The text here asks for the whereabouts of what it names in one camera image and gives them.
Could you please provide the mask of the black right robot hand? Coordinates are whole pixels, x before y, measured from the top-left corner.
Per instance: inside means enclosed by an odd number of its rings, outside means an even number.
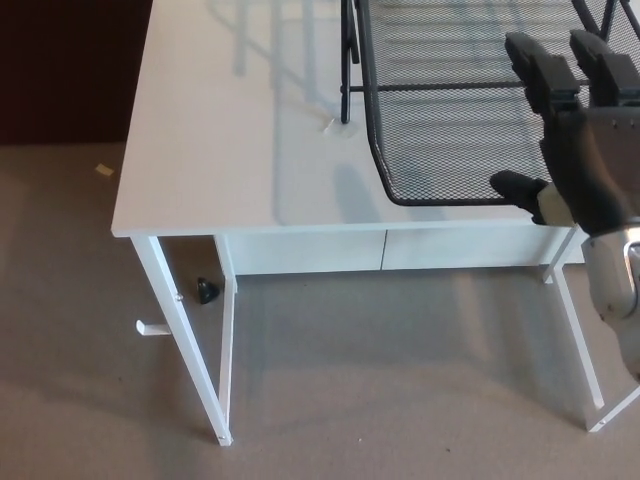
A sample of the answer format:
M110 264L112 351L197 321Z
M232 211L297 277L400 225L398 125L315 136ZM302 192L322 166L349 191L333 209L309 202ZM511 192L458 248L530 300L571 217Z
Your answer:
M571 50L589 81L591 103L583 106L564 57L521 32L506 34L504 46L543 121L539 146L550 178L503 170L491 176L492 189L539 225L553 223L543 213L542 192L555 187L590 236L638 226L639 72L631 57L593 33L571 31Z

